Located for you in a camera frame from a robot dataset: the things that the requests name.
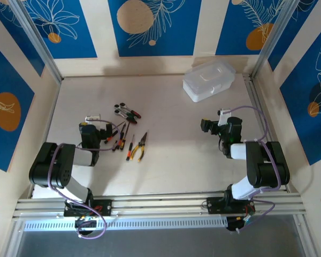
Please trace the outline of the yellow black screwdriver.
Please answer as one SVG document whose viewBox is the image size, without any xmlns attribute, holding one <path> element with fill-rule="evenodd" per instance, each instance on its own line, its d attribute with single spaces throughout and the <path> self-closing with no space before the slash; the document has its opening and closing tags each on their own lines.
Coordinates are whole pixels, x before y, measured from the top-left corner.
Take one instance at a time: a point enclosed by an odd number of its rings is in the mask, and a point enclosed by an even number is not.
<svg viewBox="0 0 321 257">
<path fill-rule="evenodd" d="M 125 142 L 126 142 L 126 137 L 127 137 L 128 130 L 129 130 L 129 126 L 130 126 L 130 123 L 128 123 L 127 129 L 126 129 L 125 134 L 124 134 L 124 136 L 123 136 L 123 139 L 122 139 L 122 141 L 121 141 L 120 150 L 124 150 Z"/>
<path fill-rule="evenodd" d="M 123 138 L 125 127 L 126 127 L 126 123 L 123 124 L 123 127 L 121 128 L 121 131 L 120 131 L 120 136 L 119 136 L 118 140 L 116 140 L 113 145 L 113 149 L 112 149 L 113 152 L 119 148 L 119 142 Z"/>
</svg>

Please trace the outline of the red handled ratchet wrench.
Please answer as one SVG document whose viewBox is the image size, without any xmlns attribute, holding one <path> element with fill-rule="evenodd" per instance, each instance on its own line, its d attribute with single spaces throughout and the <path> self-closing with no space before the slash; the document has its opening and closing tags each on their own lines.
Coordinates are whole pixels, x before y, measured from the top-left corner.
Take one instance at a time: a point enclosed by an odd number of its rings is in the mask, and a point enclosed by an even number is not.
<svg viewBox="0 0 321 257">
<path fill-rule="evenodd" d="M 137 124 L 137 121 L 134 119 L 134 117 L 132 117 L 131 115 L 128 115 L 118 109 L 116 109 L 114 111 L 114 113 L 118 116 L 122 116 L 124 119 L 126 119 L 128 122 L 132 123 L 132 124 Z"/>
<path fill-rule="evenodd" d="M 120 103 L 119 104 L 120 107 L 126 111 L 128 111 L 129 113 L 131 113 L 133 116 L 135 116 L 136 118 L 141 118 L 141 115 L 139 113 L 137 113 L 136 111 L 130 109 L 125 103 Z"/>
</svg>

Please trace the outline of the orange handled precision screwdriver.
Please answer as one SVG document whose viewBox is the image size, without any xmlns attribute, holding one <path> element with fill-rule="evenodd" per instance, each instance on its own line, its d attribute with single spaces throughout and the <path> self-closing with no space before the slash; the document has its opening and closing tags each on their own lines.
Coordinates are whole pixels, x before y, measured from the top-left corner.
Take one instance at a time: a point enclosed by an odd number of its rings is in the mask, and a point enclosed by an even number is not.
<svg viewBox="0 0 321 257">
<path fill-rule="evenodd" d="M 133 148 L 133 143 L 134 143 L 134 138 L 135 135 L 132 136 L 131 142 L 129 144 L 129 148 L 128 148 L 128 153 L 127 153 L 127 157 L 126 157 L 126 161 L 129 161 L 131 158 L 131 153 L 132 153 L 132 148 Z"/>
</svg>

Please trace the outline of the yellow black needle-nose pliers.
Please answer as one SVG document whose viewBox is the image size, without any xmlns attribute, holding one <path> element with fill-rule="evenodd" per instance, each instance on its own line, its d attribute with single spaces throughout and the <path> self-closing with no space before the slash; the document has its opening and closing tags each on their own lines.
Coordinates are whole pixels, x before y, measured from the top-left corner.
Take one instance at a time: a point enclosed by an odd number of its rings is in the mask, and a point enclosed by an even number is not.
<svg viewBox="0 0 321 257">
<path fill-rule="evenodd" d="M 131 156 L 130 159 L 132 160 L 136 154 L 136 152 L 140 149 L 141 150 L 141 155 L 138 158 L 138 161 L 140 162 L 143 157 L 144 157 L 144 148 L 146 145 L 146 139 L 147 139 L 147 132 L 143 135 L 143 137 L 141 138 L 141 140 L 138 142 L 138 144 L 133 148 L 132 152 L 131 152 Z"/>
</svg>

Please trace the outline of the clear plastic tool box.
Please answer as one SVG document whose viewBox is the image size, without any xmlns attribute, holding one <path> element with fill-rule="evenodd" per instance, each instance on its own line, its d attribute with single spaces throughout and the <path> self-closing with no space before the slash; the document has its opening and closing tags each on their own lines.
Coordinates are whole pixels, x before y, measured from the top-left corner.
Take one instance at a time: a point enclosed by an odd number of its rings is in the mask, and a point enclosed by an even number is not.
<svg viewBox="0 0 321 257">
<path fill-rule="evenodd" d="M 188 70 L 183 89 L 193 102 L 199 102 L 230 88 L 235 69 L 224 60 L 210 61 Z"/>
</svg>

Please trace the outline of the small circuit board connector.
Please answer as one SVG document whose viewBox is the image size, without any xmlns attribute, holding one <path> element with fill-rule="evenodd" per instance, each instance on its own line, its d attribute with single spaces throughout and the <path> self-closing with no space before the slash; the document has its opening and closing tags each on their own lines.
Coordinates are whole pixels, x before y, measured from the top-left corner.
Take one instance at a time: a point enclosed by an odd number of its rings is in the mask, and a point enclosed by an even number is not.
<svg viewBox="0 0 321 257">
<path fill-rule="evenodd" d="M 75 220 L 75 229 L 84 231 L 85 229 L 96 229 L 97 219 L 91 216 L 82 216 Z"/>
<path fill-rule="evenodd" d="M 230 216 L 227 217 L 227 230 L 229 231 L 239 231 L 247 226 L 252 215 L 244 215 L 244 216 Z"/>
</svg>

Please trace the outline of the grey metal panel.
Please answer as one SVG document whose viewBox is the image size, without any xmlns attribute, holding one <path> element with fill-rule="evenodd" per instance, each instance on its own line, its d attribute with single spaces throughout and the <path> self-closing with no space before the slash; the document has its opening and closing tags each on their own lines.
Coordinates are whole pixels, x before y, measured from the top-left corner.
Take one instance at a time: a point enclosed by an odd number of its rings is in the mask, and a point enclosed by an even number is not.
<svg viewBox="0 0 321 257">
<path fill-rule="evenodd" d="M 297 237 L 219 229 L 116 230 L 94 240 L 26 232 L 17 257 L 305 257 Z"/>
</svg>

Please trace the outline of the aluminium side rail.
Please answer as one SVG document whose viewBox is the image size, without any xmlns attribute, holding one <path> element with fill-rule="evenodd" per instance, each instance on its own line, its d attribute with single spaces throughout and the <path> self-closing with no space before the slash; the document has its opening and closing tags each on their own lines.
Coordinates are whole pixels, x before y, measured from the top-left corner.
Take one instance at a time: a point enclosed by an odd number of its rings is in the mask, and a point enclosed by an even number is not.
<svg viewBox="0 0 321 257">
<path fill-rule="evenodd" d="M 52 118 L 53 118 L 53 115 L 54 115 L 54 112 L 55 112 L 55 107 L 56 107 L 56 103 L 57 103 L 57 99 L 58 99 L 58 96 L 59 96 L 59 92 L 60 92 L 60 88 L 61 88 L 62 82 L 63 81 L 60 82 L 58 88 L 56 89 L 56 94 L 55 94 L 54 100 L 52 102 L 51 110 L 50 110 L 50 113 L 49 113 L 49 116 L 48 116 L 48 120 L 47 120 L 47 123 L 46 123 L 46 128 L 45 128 L 45 131 L 44 131 L 44 134 L 43 134 L 43 141 L 42 142 L 45 142 L 47 140 L 47 138 L 48 138 L 48 134 L 49 134 L 49 131 L 50 131 L 51 122 L 52 122 Z M 27 198 L 28 199 L 32 198 L 33 192 L 34 192 L 34 185 L 30 184 L 29 187 L 28 187 L 28 193 L 27 193 Z"/>
<path fill-rule="evenodd" d="M 287 161 L 284 157 L 282 147 L 274 131 L 274 127 L 272 124 L 270 113 L 265 103 L 265 99 L 262 96 L 261 90 L 257 88 L 250 75 L 243 74 L 242 76 L 253 107 L 259 109 L 265 116 L 265 118 L 263 118 L 261 114 L 255 111 L 258 124 L 264 132 L 267 131 L 264 141 L 275 142 L 274 146 L 270 147 L 270 152 L 274 154 L 275 163 L 279 166 L 279 173 L 281 176 L 280 179 L 282 182 L 280 190 L 289 193 L 290 190 L 288 188 L 288 184 L 290 181 L 290 171 L 287 165 Z"/>
</svg>

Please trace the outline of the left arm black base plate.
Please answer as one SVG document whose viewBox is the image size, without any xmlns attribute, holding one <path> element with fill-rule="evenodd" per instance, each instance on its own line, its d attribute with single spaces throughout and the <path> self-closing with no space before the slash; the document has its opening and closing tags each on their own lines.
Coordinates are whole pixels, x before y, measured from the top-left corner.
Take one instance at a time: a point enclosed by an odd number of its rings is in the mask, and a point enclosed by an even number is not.
<svg viewBox="0 0 321 257">
<path fill-rule="evenodd" d="M 90 202 L 92 209 L 99 212 L 102 216 L 110 216 L 112 211 L 112 200 L 110 199 L 94 199 Z M 88 210 L 75 203 L 65 201 L 64 217 L 82 217 L 82 216 L 97 216 L 93 211 Z"/>
</svg>

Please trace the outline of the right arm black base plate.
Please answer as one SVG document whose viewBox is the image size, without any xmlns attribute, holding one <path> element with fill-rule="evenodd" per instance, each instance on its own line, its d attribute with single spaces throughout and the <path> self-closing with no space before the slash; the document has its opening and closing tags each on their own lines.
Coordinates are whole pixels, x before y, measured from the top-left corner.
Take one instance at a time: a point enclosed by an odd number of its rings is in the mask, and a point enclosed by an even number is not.
<svg viewBox="0 0 321 257">
<path fill-rule="evenodd" d="M 223 197 L 207 198 L 209 214 L 252 214 L 255 206 L 249 200 L 225 199 Z"/>
</svg>

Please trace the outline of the aluminium rail frame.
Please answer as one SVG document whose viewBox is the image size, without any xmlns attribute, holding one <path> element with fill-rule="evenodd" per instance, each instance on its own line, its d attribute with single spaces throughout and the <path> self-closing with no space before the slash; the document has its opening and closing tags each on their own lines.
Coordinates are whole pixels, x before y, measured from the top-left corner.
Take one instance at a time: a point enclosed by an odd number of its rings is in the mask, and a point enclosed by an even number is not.
<svg viewBox="0 0 321 257">
<path fill-rule="evenodd" d="M 98 196 L 99 200 L 111 200 L 111 216 L 115 218 L 156 217 L 206 217 L 208 210 L 203 202 L 209 197 L 222 197 L 220 192 Z M 275 207 L 271 215 L 304 215 L 307 213 L 299 193 L 274 191 L 254 197 L 256 215 Z M 61 218 L 64 200 L 61 198 L 19 199 L 12 218 Z"/>
</svg>

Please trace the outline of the aluminium corner post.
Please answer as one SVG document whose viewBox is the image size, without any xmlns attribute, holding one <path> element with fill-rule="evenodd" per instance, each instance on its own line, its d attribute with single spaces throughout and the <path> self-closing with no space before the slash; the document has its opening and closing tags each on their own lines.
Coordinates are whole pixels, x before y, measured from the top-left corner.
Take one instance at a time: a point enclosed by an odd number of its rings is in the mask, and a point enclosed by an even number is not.
<svg viewBox="0 0 321 257">
<path fill-rule="evenodd" d="M 8 2 L 29 40 L 42 58 L 57 84 L 60 86 L 63 81 L 63 76 L 54 62 L 54 58 L 45 44 L 39 30 L 24 7 L 24 4 L 21 0 L 8 0 Z"/>
<path fill-rule="evenodd" d="M 269 67 L 271 72 L 277 69 L 304 24 L 303 14 L 299 11 L 300 0 L 283 0 L 282 3 L 283 9 L 280 11 L 250 75 L 252 80 L 261 75 L 264 67 Z"/>
</svg>

